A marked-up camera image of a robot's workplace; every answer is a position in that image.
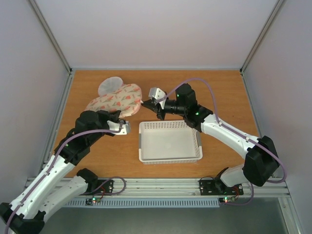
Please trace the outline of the floral bra laundry bag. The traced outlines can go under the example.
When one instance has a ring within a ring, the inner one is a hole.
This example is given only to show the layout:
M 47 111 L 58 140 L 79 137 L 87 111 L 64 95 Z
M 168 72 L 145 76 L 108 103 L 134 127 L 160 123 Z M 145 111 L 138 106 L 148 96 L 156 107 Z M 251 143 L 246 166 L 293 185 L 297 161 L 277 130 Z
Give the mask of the floral bra laundry bag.
M 136 84 L 121 86 L 114 92 L 93 99 L 85 108 L 85 111 L 120 111 L 119 117 L 135 115 L 141 107 L 142 90 Z

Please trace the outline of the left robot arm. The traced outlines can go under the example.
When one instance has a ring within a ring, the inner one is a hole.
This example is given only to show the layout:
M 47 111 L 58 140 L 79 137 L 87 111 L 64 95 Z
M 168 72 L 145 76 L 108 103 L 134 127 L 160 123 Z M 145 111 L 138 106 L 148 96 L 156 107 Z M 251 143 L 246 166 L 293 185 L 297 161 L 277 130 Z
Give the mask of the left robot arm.
M 31 184 L 10 203 L 1 203 L 0 217 L 6 234 L 38 234 L 45 223 L 67 202 L 98 189 L 98 177 L 88 169 L 80 170 L 57 191 L 57 184 L 89 154 L 103 136 L 126 135 L 129 123 L 120 111 L 84 111 L 75 126 L 61 140 L 54 154 Z

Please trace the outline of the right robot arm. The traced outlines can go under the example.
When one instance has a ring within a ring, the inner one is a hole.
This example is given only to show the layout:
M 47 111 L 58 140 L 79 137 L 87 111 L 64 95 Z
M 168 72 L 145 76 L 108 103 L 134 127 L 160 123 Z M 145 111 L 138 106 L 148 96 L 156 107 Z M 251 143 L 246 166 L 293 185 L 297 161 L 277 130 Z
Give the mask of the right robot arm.
M 164 120 L 167 114 L 183 117 L 188 127 L 212 136 L 232 148 L 244 163 L 224 168 L 215 178 L 214 185 L 219 194 L 228 192 L 233 186 L 251 183 L 261 187 L 278 169 L 275 145 L 271 138 L 249 135 L 217 117 L 217 113 L 197 102 L 195 91 L 187 83 L 175 90 L 175 99 L 169 99 L 160 88 L 151 88 L 149 100 L 142 106 L 156 113 Z

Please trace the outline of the round white mesh laundry bag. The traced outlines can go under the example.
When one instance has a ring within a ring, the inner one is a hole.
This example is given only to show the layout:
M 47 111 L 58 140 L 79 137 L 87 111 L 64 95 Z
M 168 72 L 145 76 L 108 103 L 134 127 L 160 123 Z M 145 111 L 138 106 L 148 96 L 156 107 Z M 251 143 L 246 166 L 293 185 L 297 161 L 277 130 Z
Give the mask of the round white mesh laundry bag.
M 123 85 L 123 80 L 120 77 L 110 77 L 105 79 L 98 87 L 98 95 L 104 96 L 108 93 L 114 92 Z

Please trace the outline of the white plastic basket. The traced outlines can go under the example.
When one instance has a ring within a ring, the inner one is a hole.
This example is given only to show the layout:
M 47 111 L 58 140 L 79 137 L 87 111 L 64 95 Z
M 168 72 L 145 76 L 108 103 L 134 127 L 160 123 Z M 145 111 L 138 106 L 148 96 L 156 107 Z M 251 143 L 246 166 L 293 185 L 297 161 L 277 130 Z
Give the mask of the white plastic basket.
M 143 164 L 196 163 L 202 158 L 200 134 L 184 121 L 139 124 L 139 160 Z

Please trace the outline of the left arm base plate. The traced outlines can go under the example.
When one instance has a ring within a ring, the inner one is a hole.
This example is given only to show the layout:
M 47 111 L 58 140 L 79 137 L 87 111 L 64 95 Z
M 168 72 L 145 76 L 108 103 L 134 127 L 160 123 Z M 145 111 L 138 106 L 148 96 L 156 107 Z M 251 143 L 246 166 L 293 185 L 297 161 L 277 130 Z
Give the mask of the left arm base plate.
M 110 179 L 104 183 L 105 181 L 105 179 L 99 179 L 97 182 L 88 184 L 86 191 L 79 195 L 102 195 L 111 193 L 113 191 L 114 181 Z

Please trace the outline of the aluminium front rail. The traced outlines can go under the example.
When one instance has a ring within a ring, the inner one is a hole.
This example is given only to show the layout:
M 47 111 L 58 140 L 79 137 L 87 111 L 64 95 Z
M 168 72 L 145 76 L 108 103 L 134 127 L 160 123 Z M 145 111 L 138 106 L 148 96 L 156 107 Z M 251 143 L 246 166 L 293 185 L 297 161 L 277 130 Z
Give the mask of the aluminium front rail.
M 125 190 L 116 197 L 144 198 L 144 197 L 200 197 L 202 190 L 198 178 L 126 178 Z M 254 190 L 254 197 L 290 197 L 285 182 L 279 184 L 265 183 L 262 187 L 243 183 L 240 188 L 243 195 L 249 198 Z

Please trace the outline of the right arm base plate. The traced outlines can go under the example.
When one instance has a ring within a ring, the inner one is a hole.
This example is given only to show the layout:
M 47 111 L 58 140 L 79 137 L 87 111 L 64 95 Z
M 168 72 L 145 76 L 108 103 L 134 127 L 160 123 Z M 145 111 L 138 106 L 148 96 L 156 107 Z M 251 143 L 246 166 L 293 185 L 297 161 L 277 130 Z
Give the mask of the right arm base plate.
M 199 180 L 199 190 L 201 195 L 244 195 L 242 184 L 227 187 L 222 182 L 215 182 L 212 178 Z

